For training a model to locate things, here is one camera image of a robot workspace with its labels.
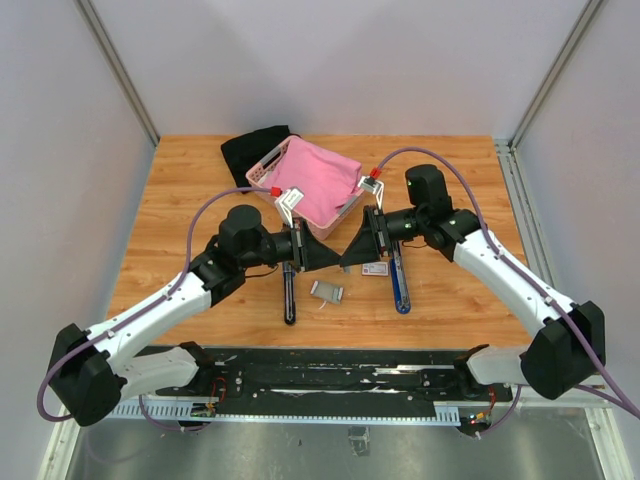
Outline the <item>silver staple strips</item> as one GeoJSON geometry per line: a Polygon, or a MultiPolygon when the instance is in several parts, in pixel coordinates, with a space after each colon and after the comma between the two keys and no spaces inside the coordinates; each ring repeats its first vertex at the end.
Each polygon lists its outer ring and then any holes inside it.
{"type": "Polygon", "coordinates": [[[311,287],[310,294],[323,302],[340,305],[344,288],[326,281],[316,280],[311,287]]]}

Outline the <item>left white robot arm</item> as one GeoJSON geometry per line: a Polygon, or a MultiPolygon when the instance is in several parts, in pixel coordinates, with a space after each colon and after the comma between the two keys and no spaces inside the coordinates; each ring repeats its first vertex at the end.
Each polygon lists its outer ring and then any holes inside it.
{"type": "Polygon", "coordinates": [[[334,266],[340,256],[296,218],[275,233],[249,205],[232,208],[205,250],[188,259],[166,286],[110,320],[81,329],[74,323],[55,338],[43,383],[66,407],[67,418],[91,426],[124,399],[167,387],[207,393],[214,371],[200,347],[190,343],[149,359],[140,351],[182,321],[229,297],[246,282],[246,271],[289,264],[296,272],[334,266]]]}

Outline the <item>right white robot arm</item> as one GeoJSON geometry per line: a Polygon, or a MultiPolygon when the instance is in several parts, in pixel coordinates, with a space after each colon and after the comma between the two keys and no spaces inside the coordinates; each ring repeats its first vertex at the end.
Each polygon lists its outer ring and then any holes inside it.
{"type": "Polygon", "coordinates": [[[492,232],[484,232],[475,213],[454,208],[436,166],[412,167],[405,180],[410,207],[390,213],[365,207],[361,227],[340,264],[377,262],[390,255],[392,243],[421,236],[429,247],[479,279],[533,338],[523,349],[471,349],[452,377],[455,392],[474,400],[489,384],[517,383],[555,400],[595,375],[594,363],[606,360],[603,311],[591,301],[578,304],[554,290],[501,246],[492,232]]]}

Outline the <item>red staple box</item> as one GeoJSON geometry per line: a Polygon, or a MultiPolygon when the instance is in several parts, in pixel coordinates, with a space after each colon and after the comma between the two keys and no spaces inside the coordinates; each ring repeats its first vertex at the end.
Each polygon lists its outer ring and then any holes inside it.
{"type": "Polygon", "coordinates": [[[389,265],[387,262],[370,262],[361,266],[363,276],[386,277],[389,275],[389,265]]]}

